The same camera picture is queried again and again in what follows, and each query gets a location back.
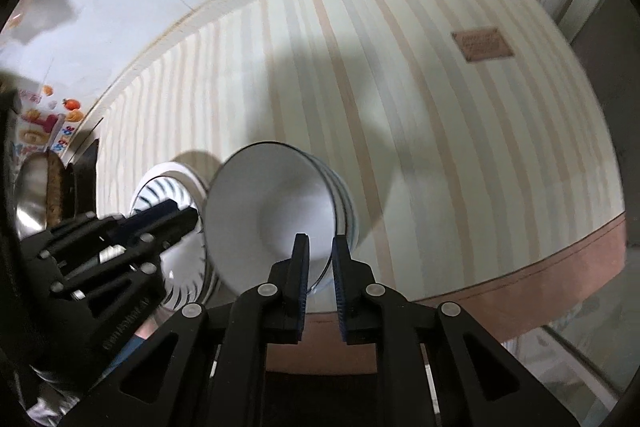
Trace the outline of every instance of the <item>stainless steel bowl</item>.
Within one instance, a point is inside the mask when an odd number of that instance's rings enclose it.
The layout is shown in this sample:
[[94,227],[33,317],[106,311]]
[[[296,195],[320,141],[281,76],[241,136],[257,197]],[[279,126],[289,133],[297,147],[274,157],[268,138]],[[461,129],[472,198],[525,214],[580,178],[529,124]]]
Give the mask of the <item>stainless steel bowl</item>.
[[20,239],[47,227],[48,180],[47,153],[33,153],[22,164],[14,188],[15,228]]

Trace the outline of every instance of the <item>stack of bowls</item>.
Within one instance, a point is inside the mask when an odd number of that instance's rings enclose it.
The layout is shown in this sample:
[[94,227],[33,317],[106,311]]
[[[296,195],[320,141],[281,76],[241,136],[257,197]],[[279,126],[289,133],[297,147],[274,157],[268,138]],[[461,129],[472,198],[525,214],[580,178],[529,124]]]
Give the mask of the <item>stack of bowls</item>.
[[278,142],[236,152],[218,170],[204,210],[207,251],[228,288],[240,295],[265,282],[271,265],[291,257],[297,233],[309,236],[309,294],[333,280],[335,235],[358,241],[344,181],[318,158]]

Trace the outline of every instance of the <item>white bowl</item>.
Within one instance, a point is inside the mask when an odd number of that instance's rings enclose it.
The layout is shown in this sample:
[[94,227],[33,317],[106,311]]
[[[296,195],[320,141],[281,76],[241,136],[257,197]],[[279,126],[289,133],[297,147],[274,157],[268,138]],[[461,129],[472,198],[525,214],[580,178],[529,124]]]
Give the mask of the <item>white bowl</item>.
[[[322,160],[302,150],[298,151],[305,155],[316,166],[322,174],[322,177],[324,177],[324,181],[331,189],[332,197],[334,198],[334,207],[336,209],[334,235],[345,235],[347,237],[349,250],[353,251],[358,244],[360,229],[349,187],[338,173],[322,162]],[[322,277],[312,286],[312,290],[318,292],[324,289],[333,279],[334,271],[331,263],[329,263],[326,272],[322,274]]]
[[288,145],[260,142],[231,156],[211,182],[204,210],[205,242],[220,279],[237,295],[265,282],[271,265],[291,257],[296,234],[306,233],[308,289],[323,287],[337,221],[346,219],[334,192],[315,163]]
[[[131,213],[171,199],[178,208],[192,206],[202,215],[206,197],[204,184],[190,168],[177,162],[161,163],[140,180],[131,200]],[[205,303],[215,291],[218,277],[204,246],[202,219],[193,232],[162,252],[160,260],[165,308],[174,311],[191,302]]]

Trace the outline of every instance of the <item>metal pot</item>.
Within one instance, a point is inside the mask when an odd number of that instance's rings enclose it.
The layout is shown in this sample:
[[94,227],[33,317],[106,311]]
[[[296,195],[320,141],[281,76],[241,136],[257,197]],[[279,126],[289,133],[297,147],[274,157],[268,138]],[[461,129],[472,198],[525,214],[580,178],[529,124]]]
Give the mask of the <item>metal pot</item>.
[[14,188],[15,228],[20,239],[60,222],[64,166],[53,152],[36,152],[20,168]]

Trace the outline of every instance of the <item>glass panel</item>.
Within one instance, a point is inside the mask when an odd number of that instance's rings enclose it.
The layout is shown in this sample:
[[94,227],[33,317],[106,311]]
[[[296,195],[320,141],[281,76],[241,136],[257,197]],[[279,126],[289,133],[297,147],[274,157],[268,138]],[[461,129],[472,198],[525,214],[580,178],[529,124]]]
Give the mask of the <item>glass panel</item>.
[[511,341],[511,351],[583,427],[597,426],[608,411],[580,377],[547,343],[529,331]]
[[551,327],[620,391],[640,363],[640,248],[629,248],[622,272]]

